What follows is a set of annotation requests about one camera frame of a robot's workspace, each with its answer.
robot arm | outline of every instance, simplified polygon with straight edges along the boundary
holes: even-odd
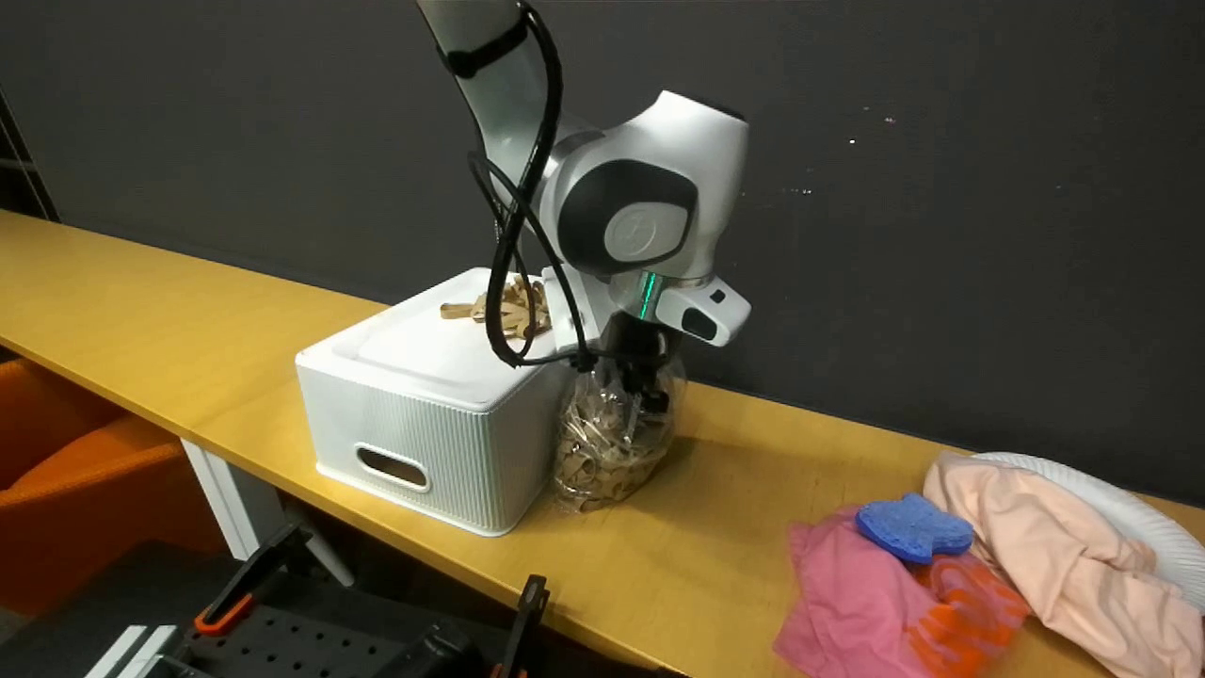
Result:
[[[493,187],[512,195],[523,187],[557,97],[528,6],[517,0],[419,0],[419,6],[502,173]],[[568,263],[563,278],[544,274],[557,345],[574,339],[568,294],[588,344],[616,314],[711,345],[734,339],[750,300],[711,274],[711,255],[731,219],[744,143],[744,122],[671,89],[612,128],[554,128],[528,206],[544,226],[554,255]]]

orange object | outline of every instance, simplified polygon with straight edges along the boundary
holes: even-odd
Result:
[[[0,608],[47,614],[139,541],[223,550],[179,441],[0,363]]]
[[[226,635],[238,622],[246,622],[254,608],[254,595],[239,595],[223,617],[210,617],[205,610],[193,617],[193,630],[199,635]]]
[[[1028,602],[977,558],[938,558],[911,574],[935,595],[935,610],[903,635],[930,678],[987,674],[1016,644]]]

fabric pile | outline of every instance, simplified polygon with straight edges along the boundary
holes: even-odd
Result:
[[[797,527],[792,558],[800,599],[777,648],[810,678],[987,674],[1028,614],[1109,674],[1202,678],[1202,610],[1157,550],[1016,465],[944,451],[923,499]]]

orange chair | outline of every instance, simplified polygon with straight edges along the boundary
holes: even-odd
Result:
[[[47,614],[139,541],[223,554],[177,436],[0,363],[0,608]]]

white container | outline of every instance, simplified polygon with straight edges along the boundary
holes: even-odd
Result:
[[[512,530],[554,460],[561,364],[504,364],[443,300],[487,294],[470,269],[297,355],[316,468],[477,535]]]

